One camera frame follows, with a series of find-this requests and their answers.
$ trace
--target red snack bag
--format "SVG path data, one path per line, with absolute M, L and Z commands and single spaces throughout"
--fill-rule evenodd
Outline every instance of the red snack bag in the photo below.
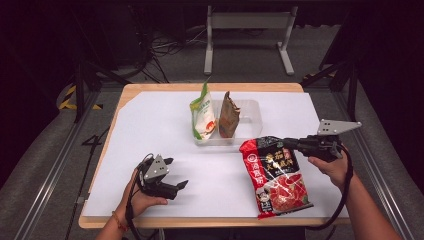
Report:
M 283 147 L 281 139 L 250 139 L 239 150 L 255 189 L 259 219 L 313 206 L 308 201 L 296 156 Z

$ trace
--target brown paper bag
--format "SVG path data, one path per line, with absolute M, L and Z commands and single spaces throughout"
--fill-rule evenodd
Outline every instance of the brown paper bag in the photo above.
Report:
M 227 91 L 222 101 L 221 115 L 219 117 L 219 135 L 222 138 L 232 138 L 240 121 L 240 108 L 236 106 Z

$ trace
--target white board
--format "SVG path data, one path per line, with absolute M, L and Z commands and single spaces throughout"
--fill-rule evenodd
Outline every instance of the white board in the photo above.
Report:
M 256 217 L 253 185 L 239 146 L 199 147 L 193 141 L 189 103 L 200 92 L 142 92 L 119 112 L 82 216 L 110 216 L 121 200 L 134 168 L 148 154 L 174 158 L 162 180 L 189 180 L 167 206 L 149 208 L 147 217 Z M 222 99 L 224 92 L 211 92 Z M 231 92 L 231 98 L 259 103 L 260 136 L 301 138 L 316 134 L 319 120 L 307 93 Z M 281 217 L 330 217 L 341 194 L 328 176 L 296 151 L 314 207 Z M 344 209 L 340 217 L 348 217 Z

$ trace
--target human hand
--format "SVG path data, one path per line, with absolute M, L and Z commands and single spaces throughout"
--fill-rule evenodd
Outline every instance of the human hand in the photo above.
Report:
M 330 177 L 331 182 L 343 191 L 347 172 L 347 155 L 342 151 L 342 159 L 336 159 L 332 162 L 323 161 L 317 157 L 308 157 L 308 161 L 317 167 L 323 174 Z
M 116 210 L 117 212 L 119 210 L 121 210 L 121 211 L 123 210 L 124 213 L 125 213 L 125 208 L 126 208 L 126 205 L 127 205 L 127 202 L 128 202 L 128 196 L 130 194 L 134 194 L 134 196 L 131 199 L 134 217 L 137 217 L 140 214 L 142 214 L 144 211 L 146 211 L 146 209 L 148 207 L 155 206 L 155 205 L 167 205 L 168 204 L 168 201 L 165 198 L 151 197 L 151 196 L 148 196 L 148 195 L 142 193 L 140 191 L 140 189 L 138 188 L 137 184 L 135 184 L 133 192 L 130 193 L 133 181 L 136 177 L 138 177 L 136 175 L 137 175 L 137 169 L 134 170 L 130 181 L 128 182 L 127 186 L 125 187 L 125 191 L 123 193 L 121 202 L 119 203 L 118 208 Z

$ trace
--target human arm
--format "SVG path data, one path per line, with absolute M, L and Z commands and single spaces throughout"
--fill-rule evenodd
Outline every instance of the human arm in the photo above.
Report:
M 322 173 L 328 175 L 331 182 L 343 192 L 348 164 L 345 153 L 343 153 L 343 159 L 338 159 L 331 163 L 322 161 L 316 157 L 309 157 L 308 160 Z M 349 185 L 346 208 L 349 213 L 355 239 L 401 239 L 393 226 L 380 212 L 356 173 L 353 174 Z
M 137 170 L 134 170 L 130 181 L 125 187 L 124 193 L 122 195 L 122 199 L 115 210 L 116 217 L 118 218 L 121 225 L 124 227 L 128 226 L 127 220 L 125 219 L 125 209 L 126 209 L 126 205 L 128 201 L 128 196 L 130 195 L 133 180 L 136 177 L 136 173 L 137 173 Z M 135 194 L 131 200 L 131 204 L 133 206 L 133 212 L 135 217 L 141 215 L 148 207 L 151 207 L 154 205 L 168 204 L 168 201 L 165 198 L 151 197 L 140 192 L 137 184 L 134 186 L 133 193 Z M 106 222 L 105 226 L 102 228 L 102 230 L 96 236 L 96 240 L 102 240 L 102 239 L 121 240 L 124 233 L 125 233 L 124 230 L 118 228 L 118 222 L 116 221 L 116 219 L 113 216 L 111 216 Z

